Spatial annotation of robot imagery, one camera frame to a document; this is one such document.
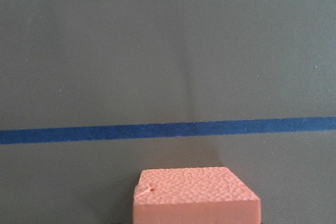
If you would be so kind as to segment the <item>orange foam cube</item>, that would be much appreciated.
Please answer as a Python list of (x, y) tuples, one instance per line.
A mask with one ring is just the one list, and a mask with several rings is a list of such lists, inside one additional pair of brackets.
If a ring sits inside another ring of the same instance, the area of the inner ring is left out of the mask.
[(261, 201), (226, 167), (146, 169), (132, 222), (261, 223)]

